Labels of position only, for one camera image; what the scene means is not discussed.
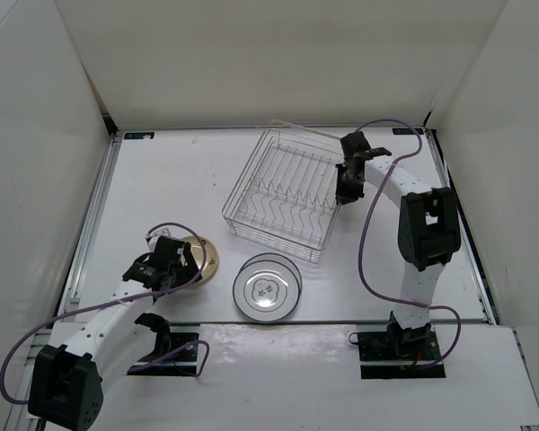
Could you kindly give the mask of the beige wooden plate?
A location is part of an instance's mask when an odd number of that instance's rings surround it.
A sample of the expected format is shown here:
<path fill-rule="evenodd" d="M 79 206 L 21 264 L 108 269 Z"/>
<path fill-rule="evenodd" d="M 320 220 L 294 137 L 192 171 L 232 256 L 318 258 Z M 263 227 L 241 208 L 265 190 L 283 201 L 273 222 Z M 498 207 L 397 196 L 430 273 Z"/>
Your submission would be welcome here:
<path fill-rule="evenodd" d="M 190 245 L 191 254 L 198 268 L 203 268 L 200 279 L 197 279 L 195 284 L 199 285 L 209 281 L 216 274 L 219 266 L 219 254 L 216 247 L 205 237 L 197 239 L 194 236 L 186 236 L 182 240 Z"/>

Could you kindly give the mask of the wire dish rack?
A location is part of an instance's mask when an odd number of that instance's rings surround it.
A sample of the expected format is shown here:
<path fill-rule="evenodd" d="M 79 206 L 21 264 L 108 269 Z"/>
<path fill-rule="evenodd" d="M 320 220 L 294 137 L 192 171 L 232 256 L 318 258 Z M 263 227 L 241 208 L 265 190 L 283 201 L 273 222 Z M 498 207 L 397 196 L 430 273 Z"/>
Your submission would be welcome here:
<path fill-rule="evenodd" d="M 336 202 L 340 133 L 272 120 L 222 208 L 234 234 L 315 263 L 325 252 Z"/>

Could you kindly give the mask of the white plate green rim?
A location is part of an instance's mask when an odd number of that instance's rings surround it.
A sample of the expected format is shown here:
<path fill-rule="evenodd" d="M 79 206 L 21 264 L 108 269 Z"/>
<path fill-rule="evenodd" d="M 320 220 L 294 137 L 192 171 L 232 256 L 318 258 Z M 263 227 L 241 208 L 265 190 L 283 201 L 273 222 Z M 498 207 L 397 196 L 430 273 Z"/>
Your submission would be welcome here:
<path fill-rule="evenodd" d="M 294 309 L 303 290 L 298 266 L 284 255 L 266 252 L 246 260 L 234 281 L 234 299 L 259 312 Z"/>
<path fill-rule="evenodd" d="M 280 263 L 254 262 L 241 269 L 233 283 L 238 310 L 252 321 L 272 323 L 291 314 L 301 290 L 292 270 Z"/>

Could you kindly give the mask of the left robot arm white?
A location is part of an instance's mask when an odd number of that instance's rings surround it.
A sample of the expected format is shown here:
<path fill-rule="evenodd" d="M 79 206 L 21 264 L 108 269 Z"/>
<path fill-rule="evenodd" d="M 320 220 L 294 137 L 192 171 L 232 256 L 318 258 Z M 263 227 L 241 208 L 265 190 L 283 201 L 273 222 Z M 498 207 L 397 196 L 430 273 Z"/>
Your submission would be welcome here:
<path fill-rule="evenodd" d="M 66 430 L 87 430 L 122 376 L 175 358 L 170 324 L 153 311 L 171 289 L 201 279 L 189 242 L 161 236 L 134 260 L 112 295 L 76 334 L 36 356 L 28 411 Z"/>

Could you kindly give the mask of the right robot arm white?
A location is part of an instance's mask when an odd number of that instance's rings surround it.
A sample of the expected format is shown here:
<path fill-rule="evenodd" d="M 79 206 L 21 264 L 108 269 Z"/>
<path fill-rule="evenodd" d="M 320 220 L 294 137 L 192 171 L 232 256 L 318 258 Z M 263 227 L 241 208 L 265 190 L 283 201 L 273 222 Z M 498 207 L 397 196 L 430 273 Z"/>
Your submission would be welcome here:
<path fill-rule="evenodd" d="M 387 326 L 388 353 L 404 359 L 429 339 L 437 281 L 461 247 L 455 193 L 432 188 L 398 165 L 389 150 L 373 148 L 361 131 L 340 140 L 343 162 L 336 165 L 336 203 L 343 206 L 365 196 L 366 183 L 377 188 L 373 204 L 384 195 L 399 209 L 397 245 L 404 260 L 400 296 L 369 293 L 394 304 Z"/>

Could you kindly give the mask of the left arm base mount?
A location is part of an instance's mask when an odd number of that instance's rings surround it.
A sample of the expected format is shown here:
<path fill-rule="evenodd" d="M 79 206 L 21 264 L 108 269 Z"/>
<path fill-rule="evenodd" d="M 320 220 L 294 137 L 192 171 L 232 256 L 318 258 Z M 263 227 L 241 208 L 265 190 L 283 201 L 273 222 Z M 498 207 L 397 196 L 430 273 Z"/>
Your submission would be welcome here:
<path fill-rule="evenodd" d="M 170 350 L 184 346 L 187 343 L 199 339 L 199 325 L 184 325 L 170 327 L 170 345 L 165 342 L 161 347 L 155 346 L 155 349 L 143 356 L 133 367 L 140 367 L 146 363 L 165 355 Z M 199 353 L 205 348 L 199 344 L 186 346 L 182 351 L 170 355 L 167 359 L 156 365 L 149 366 L 144 370 L 129 371 L 132 376 L 152 376 L 152 377 L 191 377 L 198 371 Z"/>

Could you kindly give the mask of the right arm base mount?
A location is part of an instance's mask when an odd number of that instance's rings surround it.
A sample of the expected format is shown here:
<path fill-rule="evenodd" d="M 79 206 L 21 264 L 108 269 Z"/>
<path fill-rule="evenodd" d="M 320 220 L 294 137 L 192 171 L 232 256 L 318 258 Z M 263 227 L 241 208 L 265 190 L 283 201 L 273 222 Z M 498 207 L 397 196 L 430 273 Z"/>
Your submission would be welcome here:
<path fill-rule="evenodd" d="M 429 327 L 424 339 L 401 343 L 390 324 L 384 330 L 350 332 L 348 342 L 358 348 L 362 380 L 445 379 L 446 370 L 437 333 Z"/>

